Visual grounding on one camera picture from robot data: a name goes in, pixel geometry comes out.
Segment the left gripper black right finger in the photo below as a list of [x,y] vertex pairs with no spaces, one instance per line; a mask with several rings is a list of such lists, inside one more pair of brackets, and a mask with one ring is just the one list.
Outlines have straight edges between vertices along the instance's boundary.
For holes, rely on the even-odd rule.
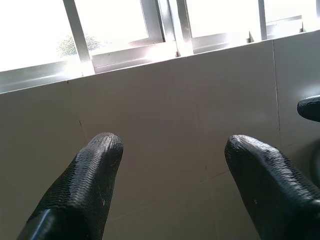
[[320,188],[281,151],[232,135],[224,155],[261,240],[320,240]]

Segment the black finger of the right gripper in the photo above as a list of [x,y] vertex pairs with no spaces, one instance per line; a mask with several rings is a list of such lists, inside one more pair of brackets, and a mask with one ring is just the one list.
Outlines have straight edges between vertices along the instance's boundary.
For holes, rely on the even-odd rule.
[[320,123],[320,95],[300,100],[296,108],[301,117]]

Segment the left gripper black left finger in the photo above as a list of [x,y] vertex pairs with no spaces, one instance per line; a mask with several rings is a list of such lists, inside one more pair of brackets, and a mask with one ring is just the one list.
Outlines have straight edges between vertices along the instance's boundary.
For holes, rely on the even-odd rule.
[[44,193],[16,240],[102,240],[123,150],[119,136],[96,135]]

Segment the silver metal window frame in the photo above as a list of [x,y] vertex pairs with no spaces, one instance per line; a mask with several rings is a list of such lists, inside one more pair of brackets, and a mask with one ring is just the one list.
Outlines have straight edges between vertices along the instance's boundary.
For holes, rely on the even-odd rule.
[[320,0],[0,0],[0,94],[320,30]]

